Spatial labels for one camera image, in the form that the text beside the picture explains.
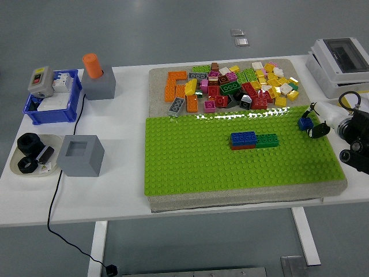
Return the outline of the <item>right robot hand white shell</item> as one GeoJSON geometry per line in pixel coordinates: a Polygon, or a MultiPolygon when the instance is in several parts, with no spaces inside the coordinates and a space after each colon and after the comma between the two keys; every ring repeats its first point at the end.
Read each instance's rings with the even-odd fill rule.
{"type": "Polygon", "coordinates": [[[307,118],[310,112],[323,119],[323,122],[312,129],[307,129],[307,134],[312,139],[318,139],[327,135],[330,129],[334,129],[336,134],[343,140],[347,139],[347,131],[352,117],[349,112],[342,107],[330,103],[315,102],[303,113],[302,118],[307,118]]]}

